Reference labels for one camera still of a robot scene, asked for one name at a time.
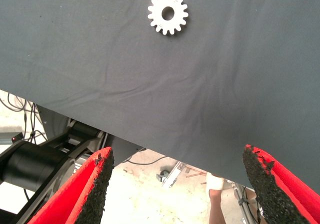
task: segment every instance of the white gear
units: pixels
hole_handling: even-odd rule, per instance
[[[151,0],[153,6],[149,6],[148,10],[151,14],[148,15],[149,19],[153,19],[151,26],[156,26],[155,30],[159,32],[162,29],[162,34],[166,35],[169,31],[170,34],[174,34],[175,29],[181,31],[180,25],[185,25],[185,17],[188,17],[188,13],[185,9],[188,7],[186,4],[182,4],[183,0]],[[165,8],[171,7],[174,11],[172,19],[165,20],[162,16],[162,12]]]

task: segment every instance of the gear tooth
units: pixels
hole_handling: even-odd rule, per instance
[[[151,3],[156,4],[158,0],[151,0]]]

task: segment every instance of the metal frame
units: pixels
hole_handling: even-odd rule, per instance
[[[106,135],[106,133],[98,129],[72,121],[61,135],[39,144],[39,147],[49,146],[54,149],[59,149],[62,153],[65,153],[65,157],[59,161],[51,174],[10,223],[24,224],[27,222],[42,204],[58,190],[63,175],[68,168],[75,163],[75,160],[85,153],[94,152],[100,149],[102,143],[106,140]],[[0,184],[5,181],[2,180],[2,173],[6,163],[15,151],[25,143],[27,143],[27,141],[16,142],[0,154]]]

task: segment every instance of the concrete floor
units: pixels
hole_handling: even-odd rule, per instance
[[[0,98],[7,103],[7,93],[0,90]],[[29,114],[27,137],[31,130]],[[40,122],[37,122],[36,128],[43,130]],[[9,111],[0,104],[0,132],[23,131],[23,129],[23,112]],[[37,143],[43,140],[42,137],[38,137]],[[7,146],[0,146],[0,153],[6,148]],[[145,150],[133,155],[131,161],[148,163],[162,156],[152,150]],[[191,170],[187,174],[184,170],[170,189],[163,188],[156,179],[156,174],[162,170],[170,171],[176,162],[174,159],[165,158],[147,166],[126,162],[115,167],[107,189],[105,212],[101,223],[207,224],[210,201],[205,192],[205,176],[187,178],[197,171]],[[0,197],[0,209],[13,213],[17,213],[26,203],[23,189],[6,183],[0,185]],[[234,197],[234,191],[226,182],[222,192],[221,208],[227,224],[242,223],[242,214]]]

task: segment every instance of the black cable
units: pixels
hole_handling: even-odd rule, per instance
[[[13,109],[12,107],[7,106],[7,105],[1,100],[1,98],[0,98],[0,103],[2,103],[4,107],[6,107],[7,109],[11,110],[12,112],[21,112],[21,111],[23,111],[23,109],[21,109],[21,108],[18,108],[18,110],[15,110],[15,109]]]
[[[30,112],[30,120],[31,120],[31,140],[30,142],[32,143],[32,141],[34,140],[34,144],[36,143],[36,138],[35,138],[35,128],[36,128],[36,114],[34,113],[36,111],[36,105],[33,103],[32,107],[31,107],[31,112]]]
[[[13,112],[21,112],[21,110],[14,110],[11,107],[7,106],[1,99],[0,99],[0,102],[3,104],[4,107],[6,107],[7,109],[9,109],[9,110],[11,110]]]
[[[243,189],[243,191],[242,191],[242,198],[244,198],[244,193],[245,193],[245,199],[248,199],[247,192],[245,192],[246,188],[247,188],[247,187],[245,186],[245,187],[244,187],[244,189]],[[251,215],[252,219],[254,220],[254,222],[255,222],[255,223],[257,223],[257,224],[260,224],[260,222],[257,222],[257,221],[256,221],[256,218],[255,218],[255,217],[254,217],[254,215],[252,214],[252,212],[251,212],[251,209],[250,209],[250,206],[249,206],[249,203],[248,203],[248,202],[246,202],[246,205],[248,206],[248,209],[249,209],[250,215]]]
[[[161,157],[161,158],[159,158],[159,159],[157,159],[157,160],[155,160],[155,161],[153,161],[153,162],[151,162],[151,163],[135,163],[135,162],[132,162],[132,161],[130,161],[129,159],[131,158],[128,158],[127,160],[125,160],[125,162],[128,162],[128,163],[132,163],[132,164],[136,164],[136,165],[151,165],[151,164],[153,164],[153,163],[156,163],[157,161],[159,161],[159,160],[161,160],[161,159],[163,159],[163,158],[167,158],[168,156],[163,156],[163,157]]]
[[[25,194],[25,197],[26,197],[27,201],[30,201],[30,198],[28,196],[28,193],[27,193],[26,189],[23,189],[23,191],[24,191],[24,194]]]
[[[24,112],[23,119],[24,119],[24,133],[23,133],[23,138],[26,138],[26,132],[27,132],[27,113],[26,113],[26,112]]]
[[[37,135],[37,136],[35,136],[35,137],[43,136],[43,138],[44,138],[45,140],[48,140],[48,139],[46,138],[46,136],[45,136],[42,132],[40,132],[39,130],[35,130],[34,133],[36,133],[36,132],[38,132],[39,135]]]
[[[260,222],[261,222],[261,213],[260,213],[260,210],[259,210],[259,203],[258,202],[256,203],[256,217],[258,219],[258,224],[260,224]]]
[[[17,106],[15,106],[15,105],[13,105],[13,104],[10,102],[10,93],[8,93],[7,100],[8,100],[8,103],[9,103],[12,107],[17,108],[17,109],[19,110],[19,112],[20,112],[20,111],[23,111],[24,108],[25,108],[25,106],[26,106],[26,102],[24,102],[24,104],[22,104],[22,102],[21,102],[19,99],[18,99],[18,101],[19,101],[19,103],[22,105],[22,107],[20,108],[20,107],[17,107]]]
[[[124,160],[122,163],[126,163],[126,162],[128,162],[131,158],[132,158],[132,156],[131,156],[131,157],[129,157],[128,159]]]

